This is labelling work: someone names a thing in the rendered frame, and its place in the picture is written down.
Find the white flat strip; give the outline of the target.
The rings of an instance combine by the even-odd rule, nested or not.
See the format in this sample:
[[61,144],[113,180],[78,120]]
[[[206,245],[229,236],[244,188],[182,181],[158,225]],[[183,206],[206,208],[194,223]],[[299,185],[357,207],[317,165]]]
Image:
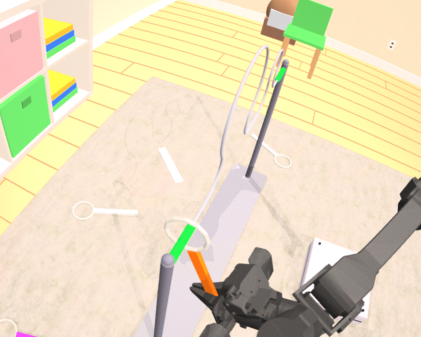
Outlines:
[[161,154],[170,174],[172,175],[175,184],[183,182],[183,179],[179,174],[175,164],[173,163],[172,158],[168,153],[166,147],[159,148],[158,151]]

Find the white loop with straight handle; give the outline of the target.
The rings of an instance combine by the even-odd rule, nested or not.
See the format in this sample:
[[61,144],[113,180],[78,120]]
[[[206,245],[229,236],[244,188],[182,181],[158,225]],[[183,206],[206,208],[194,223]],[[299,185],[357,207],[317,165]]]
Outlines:
[[[77,216],[77,215],[75,215],[75,213],[74,213],[75,207],[76,207],[78,204],[81,204],[81,203],[87,203],[87,204],[91,205],[91,207],[92,207],[92,213],[91,213],[88,217],[86,217],[86,218],[84,218],[84,217],[78,217],[78,216]],[[86,220],[86,219],[91,218],[91,216],[93,216],[93,214],[113,214],[113,215],[129,215],[129,216],[138,216],[138,210],[121,210],[121,209],[102,209],[102,208],[94,208],[94,206],[93,206],[93,204],[92,204],[92,203],[89,203],[88,201],[80,201],[80,202],[76,203],[76,204],[73,206],[73,209],[72,209],[72,214],[74,215],[74,217],[75,217],[75,218],[77,218],[77,219],[79,219],[79,220]]]
[[[250,137],[252,138],[252,139],[254,139],[256,142],[257,142],[257,139],[258,139],[258,137],[255,135],[255,134],[251,134],[250,135]],[[282,167],[282,168],[288,168],[288,167],[290,167],[291,165],[292,165],[292,161],[291,161],[291,159],[290,158],[288,158],[287,156],[285,156],[285,155],[283,155],[283,154],[277,154],[273,149],[271,149],[267,144],[265,144],[264,142],[262,143],[262,147],[263,148],[265,148],[265,150],[267,150],[268,152],[270,152],[273,156],[274,156],[274,161],[275,161],[275,163],[279,166],[279,167]],[[277,163],[277,161],[276,161],[276,157],[277,156],[283,156],[283,157],[285,157],[285,158],[287,158],[289,161],[290,161],[290,165],[288,165],[288,166],[282,166],[282,165],[279,165],[278,163]]]

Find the white hoop with orange handle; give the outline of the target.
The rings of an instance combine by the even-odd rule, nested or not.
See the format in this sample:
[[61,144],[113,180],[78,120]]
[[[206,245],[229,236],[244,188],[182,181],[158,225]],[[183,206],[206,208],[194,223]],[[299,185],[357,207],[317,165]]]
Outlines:
[[218,296],[216,290],[215,290],[215,286],[212,282],[212,279],[208,273],[208,270],[204,264],[202,255],[201,255],[201,251],[207,250],[209,245],[210,245],[210,239],[209,236],[207,234],[207,232],[196,222],[186,218],[186,217],[179,217],[179,216],[172,216],[170,218],[168,218],[165,221],[164,224],[164,230],[166,235],[168,236],[168,238],[175,244],[177,242],[177,239],[171,234],[170,230],[169,230],[169,224],[173,221],[180,221],[180,222],[185,222],[193,227],[195,227],[204,237],[205,243],[204,246],[199,247],[199,248],[195,248],[195,247],[190,247],[190,246],[185,246],[184,249],[187,250],[187,253],[192,261],[192,264],[197,272],[197,275],[199,276],[199,279],[205,289],[206,292],[213,294],[215,296]]

